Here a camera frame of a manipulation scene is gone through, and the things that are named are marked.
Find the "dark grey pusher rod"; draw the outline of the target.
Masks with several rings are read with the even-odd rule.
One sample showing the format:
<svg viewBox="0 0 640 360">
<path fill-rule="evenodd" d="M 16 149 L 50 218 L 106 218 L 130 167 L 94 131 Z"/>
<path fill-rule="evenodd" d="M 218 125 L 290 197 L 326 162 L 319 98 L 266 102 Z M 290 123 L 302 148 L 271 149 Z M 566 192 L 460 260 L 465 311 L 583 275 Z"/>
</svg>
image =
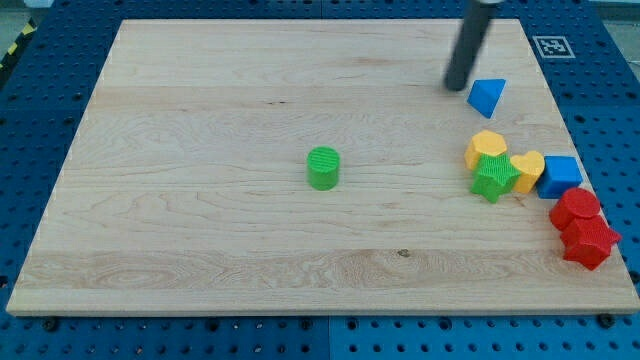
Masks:
<svg viewBox="0 0 640 360">
<path fill-rule="evenodd" d="M 449 91 L 466 88 L 498 0 L 469 0 L 444 76 Z"/>
</svg>

